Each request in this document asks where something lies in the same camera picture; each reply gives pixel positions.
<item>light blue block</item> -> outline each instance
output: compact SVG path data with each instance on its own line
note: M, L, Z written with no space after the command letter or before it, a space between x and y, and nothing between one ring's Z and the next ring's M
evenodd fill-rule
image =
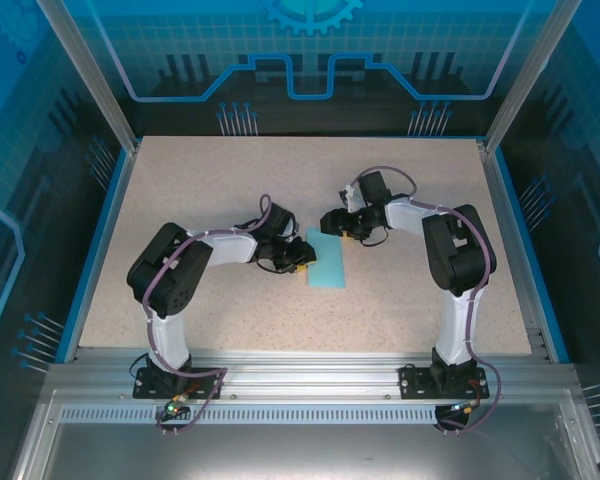
M320 233L318 227L307 229L307 242L316 251L316 263L309 265L309 286L344 288L342 239Z

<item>gear logo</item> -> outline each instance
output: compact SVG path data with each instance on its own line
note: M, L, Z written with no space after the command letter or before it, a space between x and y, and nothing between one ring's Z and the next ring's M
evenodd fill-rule
M343 20L353 18L354 9L362 7L362 0L263 0L263 4L269 20L277 20L280 28L311 36L317 30L326 34L340 28Z
M0 27L18 48L26 48L35 39L39 22L35 0L0 0Z

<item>robotic arm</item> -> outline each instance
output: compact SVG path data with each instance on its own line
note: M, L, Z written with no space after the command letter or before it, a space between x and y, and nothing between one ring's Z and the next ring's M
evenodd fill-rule
M166 393L162 396L179 394L190 383L172 373L164 363L171 370L193 371L184 337L183 310L191 301L206 267L256 262L266 271L282 274L297 272L315 262L315 251L298 236L298 224L291 212L272 203L264 222L253 229L258 223L258 219L254 219L193 241L150 292L149 307L154 312L151 334L156 351L149 352L147 368L154 379L158 378L157 383L165 387ZM127 284L138 302L142 303L150 283L178 246L198 233L175 223L167 223L158 231L127 275ZM263 260L270 261L273 269L264 267L260 263Z
M483 287L475 295L469 319L471 291L480 284L485 271L484 254L478 240L456 217L416 202L412 196L392 195L380 172L361 176L358 186L347 185L340 192L347 208L332 210L324 215L320 221L322 233L351 237L366 246L382 243L364 243L376 228L414 233L424 238L431 275L443 290L442 326L433 348L429 375L407 369L411 381L402 375L403 398L467 398L467 383L470 380L486 385L484 371L477 368L465 338L465 327L470 321L469 340L473 341L477 307L484 292ZM485 240L491 263L490 272L494 272L496 258L476 209L471 205L463 205L454 210L467 218ZM433 381L435 389L426 388L429 380ZM488 395L486 388L483 394Z

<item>wire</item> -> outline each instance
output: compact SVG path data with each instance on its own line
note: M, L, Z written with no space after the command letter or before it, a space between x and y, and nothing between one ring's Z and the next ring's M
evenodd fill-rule
M363 176L369 172L376 171L376 170L391 170L391 171L397 172L400 175L402 175L403 177L407 178L409 180L409 182L411 182L411 185L413 185L413 191L410 194L411 197L413 197L413 195L415 195L415 193L418 191L418 186L417 186L415 180L411 177L411 175L400 170L399 168L386 166L386 165L379 165L376 167L367 168L362 173L360 173L353 180L353 182L351 182L351 184L356 183L360 179L361 176ZM471 356L471 358L474 359L477 363L480 363L480 364L484 365L485 367L489 368L494 373L494 375L496 377L497 387L496 387L495 399L493 400L493 403L491 404L491 407L489 408L487 413L484 416L482 416L474 424L472 424L468 427L462 426L462 431L470 432L472 430L475 430L478 426L482 425L491 415L493 415L493 412L495 411L496 407L498 406L498 403L500 402L500 397L502 396L502 378L500 377L500 372L494 365L492 365L491 363L487 362L486 360L483 360L482 358L480 358L474 352L473 346L471 345L471 324L473 322L473 310L474 310L474 306L475 306L475 299L476 299L476 296L478 295L478 292L489 281L489 275L491 273L491 257L489 256L489 248L487 247L487 242L482 237L482 235L480 234L480 232L478 231L476 226L473 223L471 223L471 221L467 217L462 215L461 213L456 212L455 210L448 208L448 207L443 207L440 205L431 205L429 203L424 203L424 202L418 202L417 200L414 200L413 198L410 199L410 202L412 205L415 205L416 207L425 208L427 210L434 210L436 212L444 212L444 213L448 213L448 214L456 217L458 220L460 220L462 223L464 223L467 226L467 228L471 231L471 233L475 237L476 241L480 245L480 249L482 250L482 255L484 257L484 274L482 275L482 279L480 280L478 285L476 285L475 288L473 290L471 290L471 293L469 294L469 307L467 308L467 320L465 322L464 343L467 348L467 352L469 352L469 355Z
M292 264L292 265L289 265L287 268L285 268L283 270L274 270L272 268L265 267L264 265L262 265L260 263L260 261L257 261L256 265L258 266L258 268L264 270L265 272L275 273L276 275L284 275L285 273L289 273L295 267L295 265Z
M384 238L382 240L380 240L379 242L376 243L364 243L364 240L360 239L360 245L362 245L363 247L377 247L378 245L382 245L384 242L387 241L387 239L389 238L389 230L387 230L385 227L384 228Z
M135 367L138 364L138 362L140 360L142 360L143 358L147 358L148 356L149 356L148 353L143 353L138 358L136 358L131 365L129 365L129 375L131 375L134 380L136 380L138 378L138 372L136 372L136 374L134 375L133 373L131 373L131 370L133 369L133 367Z
M416 192L418 191L418 185L416 184L416 181L413 179L413 177L411 175L409 175L407 172L405 172L403 170L400 170L397 167L391 167L388 165L378 165L376 167L367 168L362 173L360 173L360 175L358 175L356 178L354 178L353 182L351 182L349 185L353 185L358 180L360 180L360 177L362 177L363 175L366 175L367 173L370 173L370 172L375 172L376 170L391 170L392 172L399 173L400 175L405 177L407 180L409 180L409 182L411 183L411 186L413 187L413 190L411 191L411 193L408 194L410 197L413 197L416 194Z
M264 200L267 201L266 208L264 207L264 204L263 204ZM209 393L209 396L207 397L206 401L203 403L202 407L198 411L198 414L195 417L193 417L191 422L189 422L187 425L185 425L184 427L179 429L179 431L181 431L181 432L191 428L198 421L200 416L202 416L202 413L209 405L209 402L211 402L211 399L213 398L213 396L220 389L220 386L222 385L222 382L224 381L224 377L227 374L228 370L226 368L217 368L215 370L209 370L208 372L187 373L187 372L181 372L181 371L173 368L171 365L169 365L169 363L166 361L166 359L162 356L162 354L158 350L156 340L153 335L152 324L153 324L154 312L151 309L151 307L149 306L149 298L151 297L153 290L156 288L156 286L158 285L158 283L160 282L160 280L162 279L164 274L167 272L167 270L169 270L171 268L171 265L173 264L173 262L175 262L176 259L182 254L182 252L184 252L184 250L186 248L188 248L189 245L191 245L193 242L201 240L202 238L205 238L205 237L211 236L211 235L234 235L234 234L249 233L249 232L252 232L252 231L256 230L257 228L261 227L264 224L264 222L266 222L267 218L269 217L269 214L271 213L271 206L272 206L271 196L266 193L263 194L260 197L259 205L260 205L260 212L262 213L262 217L260 218L260 220L258 220L257 222L255 222L254 224L250 225L247 228L208 230L206 232L200 232L196 235L193 235L193 236L189 237L188 239L186 239L184 242L182 242L178 246L178 248L176 248L175 251L171 254L171 256L167 259L167 261L160 268L160 270L158 270L158 273L156 274L155 277L153 277L153 280L151 280L151 282L149 283L149 286L147 287L146 291L144 292L144 295L142 296L142 308L144 309L144 312L147 315L147 337L149 338L149 345L155 355L156 360L158 360L158 362L160 363L162 368L170 373L173 373L174 375L177 375L180 377L185 377L185 378L206 378L206 377L211 377L211 376L218 377L218 381L216 382L213 389ZM161 428L163 431L166 431L162 425L162 422L160 421L160 418L162 418L162 417L161 417L161 414L159 413L156 416L156 426L158 428Z

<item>beige tabletop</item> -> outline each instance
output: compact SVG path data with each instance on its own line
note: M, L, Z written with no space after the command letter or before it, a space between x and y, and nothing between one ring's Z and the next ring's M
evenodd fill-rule
M226 228L259 216L269 193L304 232L341 207L338 191L367 167L393 165L422 201L473 204L498 258L478 313L476 348L530 353L520 307L474 140L145 137L88 313L81 346L148 345L126 274L166 222ZM384 174L394 194L410 186ZM424 241L391 231L377 248L343 240L345 289L310 288L307 274L255 265L208 268L186 313L190 347L239 350L426 352L438 336L442 292Z

